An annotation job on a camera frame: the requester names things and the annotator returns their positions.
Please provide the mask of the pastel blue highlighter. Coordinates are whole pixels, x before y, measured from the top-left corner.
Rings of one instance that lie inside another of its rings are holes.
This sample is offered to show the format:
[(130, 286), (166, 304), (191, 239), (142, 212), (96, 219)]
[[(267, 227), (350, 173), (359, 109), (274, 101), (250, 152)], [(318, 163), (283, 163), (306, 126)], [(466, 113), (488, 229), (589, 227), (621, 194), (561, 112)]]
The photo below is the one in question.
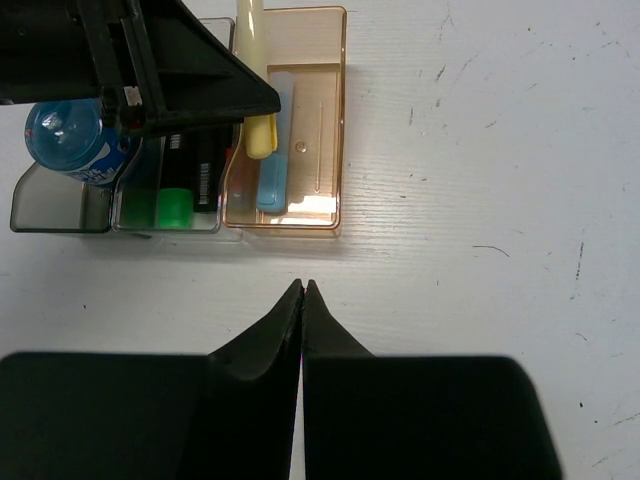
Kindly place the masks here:
[(260, 162), (256, 207), (261, 212), (276, 214), (286, 203), (295, 78), (289, 72), (276, 72), (271, 80), (281, 100), (281, 110), (275, 117), (277, 148)]

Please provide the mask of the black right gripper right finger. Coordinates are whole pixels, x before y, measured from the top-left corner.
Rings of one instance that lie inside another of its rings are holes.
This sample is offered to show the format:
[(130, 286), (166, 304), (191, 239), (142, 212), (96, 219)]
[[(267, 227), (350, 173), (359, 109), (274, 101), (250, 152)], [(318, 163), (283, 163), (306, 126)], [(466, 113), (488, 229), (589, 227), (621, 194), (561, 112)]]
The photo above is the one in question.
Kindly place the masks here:
[(315, 282), (303, 325), (310, 479), (559, 479), (536, 389), (504, 356), (377, 356)]

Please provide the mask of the pink cap black highlighter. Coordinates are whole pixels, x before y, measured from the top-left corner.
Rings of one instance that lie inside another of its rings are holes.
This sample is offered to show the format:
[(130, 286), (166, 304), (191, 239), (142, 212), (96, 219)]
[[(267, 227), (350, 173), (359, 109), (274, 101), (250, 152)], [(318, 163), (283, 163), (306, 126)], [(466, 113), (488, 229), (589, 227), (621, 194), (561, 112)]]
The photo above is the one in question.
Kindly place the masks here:
[(250, 211), (255, 207), (260, 161), (249, 158), (243, 149), (234, 157), (230, 169), (228, 203), (234, 211)]

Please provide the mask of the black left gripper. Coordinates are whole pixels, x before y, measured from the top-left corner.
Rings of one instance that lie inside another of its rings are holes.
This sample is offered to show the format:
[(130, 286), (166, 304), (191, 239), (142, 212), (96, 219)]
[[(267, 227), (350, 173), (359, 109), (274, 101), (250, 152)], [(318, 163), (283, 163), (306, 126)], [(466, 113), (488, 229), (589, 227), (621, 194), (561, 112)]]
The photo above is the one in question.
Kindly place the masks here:
[(95, 99), (108, 127), (162, 136), (243, 122), (250, 74), (181, 1), (1, 3), (3, 105)]

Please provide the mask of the pastel yellow highlighter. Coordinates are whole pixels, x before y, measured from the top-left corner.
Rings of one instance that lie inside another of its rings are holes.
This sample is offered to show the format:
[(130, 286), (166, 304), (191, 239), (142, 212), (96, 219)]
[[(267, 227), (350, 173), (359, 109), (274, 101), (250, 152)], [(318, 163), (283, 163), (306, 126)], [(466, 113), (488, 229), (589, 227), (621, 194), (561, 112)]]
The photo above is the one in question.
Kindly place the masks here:
[(278, 145), (275, 111), (280, 107), (268, 80), (264, 2), (238, 0), (236, 10), (236, 55), (251, 71), (246, 91), (251, 110), (244, 120), (245, 152), (251, 159), (263, 160)]

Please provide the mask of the orange cap black highlighter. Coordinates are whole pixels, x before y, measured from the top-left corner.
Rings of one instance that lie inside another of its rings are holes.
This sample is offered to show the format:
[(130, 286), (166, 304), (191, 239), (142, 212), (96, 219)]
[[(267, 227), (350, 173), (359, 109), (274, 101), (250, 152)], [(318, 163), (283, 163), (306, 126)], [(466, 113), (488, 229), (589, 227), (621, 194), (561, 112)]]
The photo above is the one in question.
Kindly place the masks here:
[(218, 197), (223, 194), (226, 169), (234, 148), (234, 135), (235, 128), (233, 125), (225, 125), (217, 130), (215, 170)]

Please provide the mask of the yellow cap black highlighter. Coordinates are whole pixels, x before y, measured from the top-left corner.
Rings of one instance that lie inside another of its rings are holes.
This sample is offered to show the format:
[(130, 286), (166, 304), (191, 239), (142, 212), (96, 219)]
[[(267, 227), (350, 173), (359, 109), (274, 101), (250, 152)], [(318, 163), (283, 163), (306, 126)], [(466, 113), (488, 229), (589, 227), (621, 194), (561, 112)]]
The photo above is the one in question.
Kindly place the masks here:
[(212, 130), (201, 131), (196, 140), (194, 174), (194, 211), (210, 213), (217, 210), (217, 183), (214, 179), (216, 166), (216, 140)]

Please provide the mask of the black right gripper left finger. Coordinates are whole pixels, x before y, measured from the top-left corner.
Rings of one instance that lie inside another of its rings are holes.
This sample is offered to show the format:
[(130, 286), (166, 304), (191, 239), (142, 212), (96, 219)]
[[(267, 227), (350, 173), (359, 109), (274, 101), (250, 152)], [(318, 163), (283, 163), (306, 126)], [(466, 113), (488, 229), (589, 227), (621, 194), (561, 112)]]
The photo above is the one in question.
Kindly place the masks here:
[(303, 286), (209, 354), (17, 352), (1, 362), (5, 479), (285, 479)]

